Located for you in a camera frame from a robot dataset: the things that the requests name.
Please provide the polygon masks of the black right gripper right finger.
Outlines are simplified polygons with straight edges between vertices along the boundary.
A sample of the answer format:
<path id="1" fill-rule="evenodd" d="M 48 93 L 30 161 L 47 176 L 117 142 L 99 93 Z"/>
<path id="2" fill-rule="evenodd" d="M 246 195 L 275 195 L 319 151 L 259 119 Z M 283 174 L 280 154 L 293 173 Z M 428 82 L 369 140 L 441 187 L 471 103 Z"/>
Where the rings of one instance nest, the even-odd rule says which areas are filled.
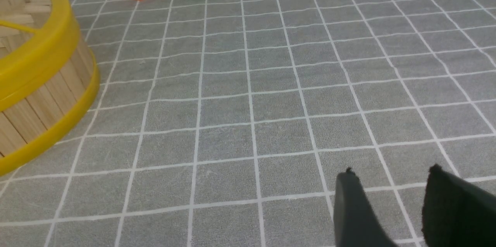
<path id="1" fill-rule="evenodd" d="M 444 171 L 438 164 L 430 167 L 422 232 L 429 247 L 494 247 L 495 195 Z"/>

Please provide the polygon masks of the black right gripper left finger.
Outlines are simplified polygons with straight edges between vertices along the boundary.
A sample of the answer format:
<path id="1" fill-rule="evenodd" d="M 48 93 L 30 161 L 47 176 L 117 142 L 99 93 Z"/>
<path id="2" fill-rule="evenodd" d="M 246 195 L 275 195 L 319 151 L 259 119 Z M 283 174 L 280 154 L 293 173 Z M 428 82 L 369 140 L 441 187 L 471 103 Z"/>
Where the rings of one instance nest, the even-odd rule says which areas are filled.
<path id="1" fill-rule="evenodd" d="M 395 247 L 351 168 L 338 173 L 335 185 L 334 233 L 337 247 Z"/>

